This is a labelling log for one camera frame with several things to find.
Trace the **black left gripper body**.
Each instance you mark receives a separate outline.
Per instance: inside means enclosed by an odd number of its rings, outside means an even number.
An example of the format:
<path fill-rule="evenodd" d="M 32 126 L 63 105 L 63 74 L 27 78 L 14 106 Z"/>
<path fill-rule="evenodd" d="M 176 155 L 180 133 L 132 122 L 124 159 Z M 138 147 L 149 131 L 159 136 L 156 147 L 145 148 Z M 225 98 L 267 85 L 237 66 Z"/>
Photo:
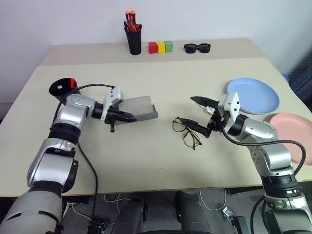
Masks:
<path fill-rule="evenodd" d="M 117 109 L 109 109 L 105 118 L 105 123 L 110 125 L 110 132 L 115 132 L 115 121 L 120 119 L 121 112 Z"/>

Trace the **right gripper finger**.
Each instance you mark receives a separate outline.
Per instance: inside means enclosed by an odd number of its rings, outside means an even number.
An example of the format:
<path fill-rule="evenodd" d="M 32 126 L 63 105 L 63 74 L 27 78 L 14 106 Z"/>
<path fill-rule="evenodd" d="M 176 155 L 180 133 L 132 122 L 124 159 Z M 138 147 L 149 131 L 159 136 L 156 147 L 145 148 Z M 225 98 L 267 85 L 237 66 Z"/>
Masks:
<path fill-rule="evenodd" d="M 208 129 L 206 127 L 199 125 L 198 122 L 195 122 L 195 121 L 190 120 L 190 119 L 185 119 L 185 118 L 179 118 L 179 120 L 181 123 L 183 123 L 189 129 L 194 130 L 195 132 L 198 132 L 202 135 L 206 135 L 208 132 Z"/>
<path fill-rule="evenodd" d="M 193 100 L 195 103 L 204 106 L 204 107 L 211 107 L 211 108 L 217 108 L 219 101 L 209 99 L 207 97 L 199 97 L 194 96 L 191 97 L 191 100 Z"/>

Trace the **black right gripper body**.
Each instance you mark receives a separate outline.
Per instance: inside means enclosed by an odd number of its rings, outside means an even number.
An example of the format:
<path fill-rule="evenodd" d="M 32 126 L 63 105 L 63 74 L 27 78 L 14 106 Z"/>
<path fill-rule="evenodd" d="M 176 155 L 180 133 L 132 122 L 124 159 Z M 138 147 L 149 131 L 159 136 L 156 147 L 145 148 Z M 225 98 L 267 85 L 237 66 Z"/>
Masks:
<path fill-rule="evenodd" d="M 221 132 L 222 128 L 225 128 L 225 126 L 227 125 L 229 118 L 230 118 L 229 111 L 225 111 L 224 114 L 221 115 L 220 112 L 217 109 L 215 109 L 212 114 L 212 117 L 208 122 L 208 125 L 206 127 L 207 131 L 204 134 L 204 136 L 206 138 L 209 138 L 212 131 Z"/>

